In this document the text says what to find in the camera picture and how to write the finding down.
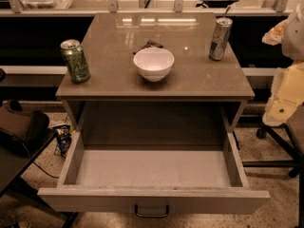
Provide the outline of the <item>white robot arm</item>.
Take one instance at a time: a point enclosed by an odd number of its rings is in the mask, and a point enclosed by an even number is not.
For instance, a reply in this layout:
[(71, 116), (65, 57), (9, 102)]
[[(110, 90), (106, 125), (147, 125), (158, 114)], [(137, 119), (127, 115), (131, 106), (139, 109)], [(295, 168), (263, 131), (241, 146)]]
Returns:
[(262, 42), (272, 46), (281, 44), (283, 55), (293, 60), (286, 69), (276, 70), (271, 97), (262, 117), (266, 125), (279, 126), (304, 102), (304, 1), (286, 20), (265, 33)]

